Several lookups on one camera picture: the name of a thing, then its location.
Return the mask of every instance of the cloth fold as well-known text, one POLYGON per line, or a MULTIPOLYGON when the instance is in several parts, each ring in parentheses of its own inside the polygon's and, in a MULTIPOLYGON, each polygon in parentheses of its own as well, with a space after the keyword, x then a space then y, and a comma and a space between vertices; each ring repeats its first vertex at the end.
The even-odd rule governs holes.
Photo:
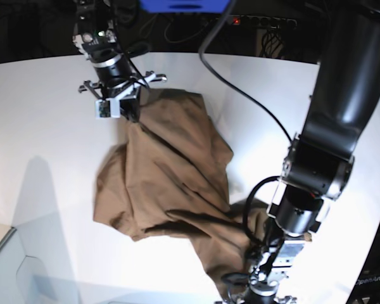
MULTIPOLYGON (((245 271, 250 245, 241 214, 231 211, 225 172, 232 151, 215 129, 199 94, 141 92, 139 123, 127 122, 127 142, 97 179, 94 220, 134 241, 148 236, 189 238, 220 294, 221 276, 245 271)), ((264 209, 250 226, 263 235, 264 209)))

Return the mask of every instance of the wrinkled fabric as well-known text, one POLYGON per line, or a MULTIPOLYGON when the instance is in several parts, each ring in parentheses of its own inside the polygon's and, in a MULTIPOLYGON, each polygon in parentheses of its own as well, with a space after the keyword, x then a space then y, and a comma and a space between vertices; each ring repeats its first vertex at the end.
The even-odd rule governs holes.
MULTIPOLYGON (((229 204, 225 168, 232 151, 201 95, 171 89, 141 94, 140 122, 124 123, 127 142, 98 175, 94 220, 134 241, 188 238, 225 295, 220 278, 245 271, 250 245, 239 212, 229 204)), ((265 219, 264 209, 251 213, 250 226, 258 237, 265 219)))

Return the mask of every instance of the brown cloth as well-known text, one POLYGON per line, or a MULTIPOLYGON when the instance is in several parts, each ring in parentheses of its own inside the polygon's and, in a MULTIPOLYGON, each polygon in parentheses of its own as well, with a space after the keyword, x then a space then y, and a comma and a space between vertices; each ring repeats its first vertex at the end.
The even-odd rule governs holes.
MULTIPOLYGON (((189 238, 205 272, 226 297, 220 278, 245 271, 250 242, 241 216, 229 204, 225 168, 232 151, 208 117, 202 96, 152 90, 141 100, 140 123, 127 122, 124 131, 127 143, 98 176, 94 220, 134 241, 189 238)), ((250 217, 259 237, 265 218, 264 209, 250 217)))

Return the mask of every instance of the blue device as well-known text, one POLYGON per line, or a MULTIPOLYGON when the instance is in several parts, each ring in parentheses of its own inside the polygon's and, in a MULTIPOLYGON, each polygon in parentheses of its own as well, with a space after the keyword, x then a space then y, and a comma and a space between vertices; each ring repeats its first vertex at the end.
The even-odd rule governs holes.
POLYGON ((141 0, 150 13, 222 13, 229 0, 141 0))

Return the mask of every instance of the white table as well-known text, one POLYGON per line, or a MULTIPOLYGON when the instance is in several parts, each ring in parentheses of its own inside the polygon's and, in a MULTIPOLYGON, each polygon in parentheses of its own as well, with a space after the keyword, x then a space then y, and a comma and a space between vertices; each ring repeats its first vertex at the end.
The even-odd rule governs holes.
MULTIPOLYGON (((207 58, 272 110, 290 134, 301 131, 318 66, 207 58)), ((153 53, 134 61, 143 72, 167 74, 166 84, 153 87, 204 95, 209 114, 234 150, 227 169, 232 202, 281 172, 288 142, 280 128, 214 78, 196 54, 153 53)), ((111 299, 169 303, 172 293, 179 293, 181 303, 212 304, 219 296, 187 240, 155 237, 133 243, 92 221, 96 174, 124 135, 117 120, 94 119, 94 98, 77 92, 87 79, 97 78, 83 56, 0 65, 0 223, 18 227, 26 254, 45 263, 62 303, 78 303, 78 298, 85 304, 111 299), (141 290, 156 294, 143 297, 141 290)), ((343 195, 332 204, 313 244, 299 255, 280 294, 295 295, 301 303, 346 302, 380 221, 380 102, 355 157, 343 195)), ((258 197, 269 201, 272 191, 268 185, 258 197)))

